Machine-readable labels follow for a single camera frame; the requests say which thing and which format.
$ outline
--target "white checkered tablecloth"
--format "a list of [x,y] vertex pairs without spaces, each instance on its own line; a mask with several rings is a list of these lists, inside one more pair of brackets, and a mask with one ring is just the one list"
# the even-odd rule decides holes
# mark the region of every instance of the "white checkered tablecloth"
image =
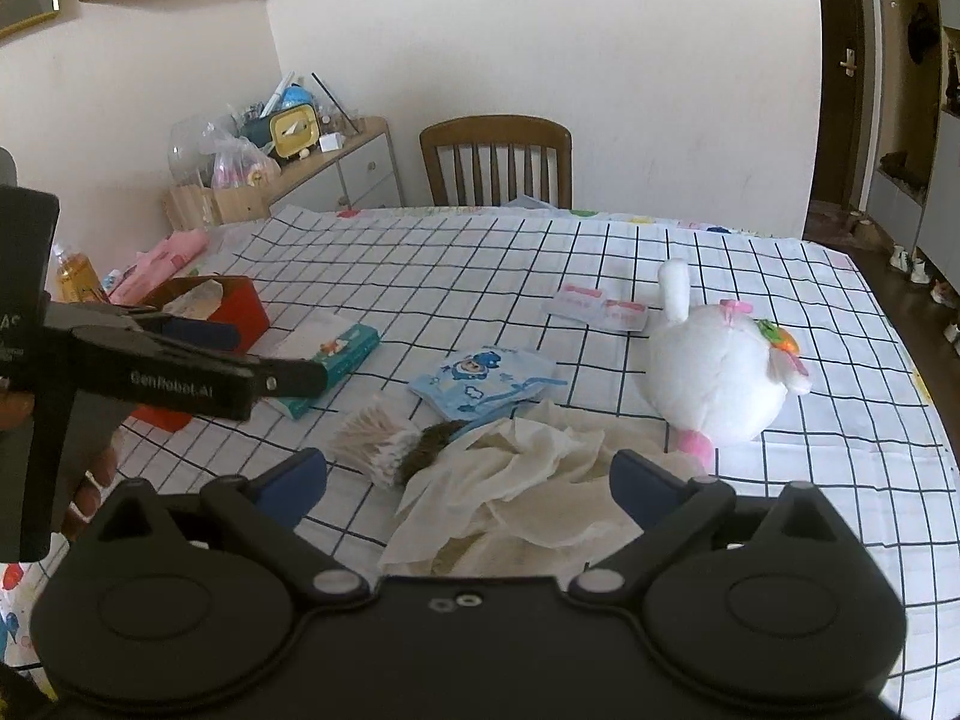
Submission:
[[[905,717],[960,712],[960,538],[957,470],[913,362],[846,255],[796,240],[653,223],[481,213],[317,215],[286,208],[254,228],[222,271],[256,281],[272,329],[268,351],[315,309],[380,331],[363,367],[301,421],[260,404],[243,425],[194,419],[170,435],[128,426],[121,473],[162,493],[198,490],[218,474],[253,477],[303,446],[323,446],[338,413],[376,392],[426,425],[438,416],[406,383],[453,350],[536,348],[569,381],[560,404],[616,413],[667,445],[669,429],[641,396],[645,336],[589,331],[546,317],[560,284],[601,287],[659,305],[667,257],[693,264],[695,303],[736,296],[787,328],[813,392],[791,399],[753,443],[717,454],[738,491],[777,495],[819,485],[906,604],[909,639],[884,697]],[[328,492],[298,533],[373,579],[400,498],[333,466]],[[32,568],[46,574],[62,552]],[[37,576],[38,584],[42,579]]]

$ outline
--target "black stick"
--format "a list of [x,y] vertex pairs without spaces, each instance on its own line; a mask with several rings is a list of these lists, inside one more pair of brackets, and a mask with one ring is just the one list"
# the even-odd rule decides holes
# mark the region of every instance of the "black stick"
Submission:
[[357,125],[353,123],[353,119],[351,119],[351,118],[347,115],[347,111],[344,111],[343,105],[340,105],[340,104],[337,102],[337,98],[333,97],[333,95],[330,94],[330,90],[329,90],[328,88],[326,88],[325,85],[323,85],[323,81],[321,81],[320,79],[318,79],[316,73],[311,73],[311,76],[313,76],[313,79],[314,79],[318,84],[320,84],[320,89],[323,89],[323,93],[324,93],[325,95],[327,95],[328,98],[330,98],[330,100],[333,101],[333,104],[334,104],[334,105],[337,106],[337,110],[340,111],[341,114],[343,114],[344,119],[346,119],[348,122],[350,122],[350,126],[353,127],[353,131],[354,131],[357,135],[359,135],[359,134],[360,134],[360,128],[357,127]]

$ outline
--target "dark brown door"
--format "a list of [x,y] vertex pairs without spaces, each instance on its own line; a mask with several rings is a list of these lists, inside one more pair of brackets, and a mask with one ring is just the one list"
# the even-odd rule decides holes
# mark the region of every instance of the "dark brown door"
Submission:
[[863,110],[863,1],[820,0],[824,33],[824,84],[820,138],[811,200],[847,205],[860,142]]

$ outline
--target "plush bunny ear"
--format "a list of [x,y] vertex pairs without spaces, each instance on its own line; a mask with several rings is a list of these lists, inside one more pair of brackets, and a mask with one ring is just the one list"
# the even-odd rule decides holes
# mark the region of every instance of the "plush bunny ear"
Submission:
[[805,395],[810,392],[810,374],[799,357],[782,349],[771,348],[770,367],[774,377],[793,394]]
[[690,266],[683,260],[667,260],[659,270],[659,283],[667,323],[686,322],[690,316]]

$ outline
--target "silver bolt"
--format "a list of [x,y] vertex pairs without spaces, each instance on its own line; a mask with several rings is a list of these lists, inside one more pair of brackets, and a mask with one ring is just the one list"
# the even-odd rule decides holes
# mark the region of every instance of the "silver bolt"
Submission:
[[458,607],[474,608],[483,603],[483,599],[476,593],[465,592],[457,596]]
[[430,603],[427,605],[430,610],[438,614],[450,614],[452,611],[457,610],[457,605],[449,598],[431,598]]
[[360,589],[363,580],[352,571],[334,568],[329,571],[320,571],[313,578],[313,586],[326,595],[349,595]]
[[589,593],[602,594],[616,592],[624,584],[627,584],[627,581],[618,571],[611,571],[608,568],[592,568],[577,577],[577,584]]

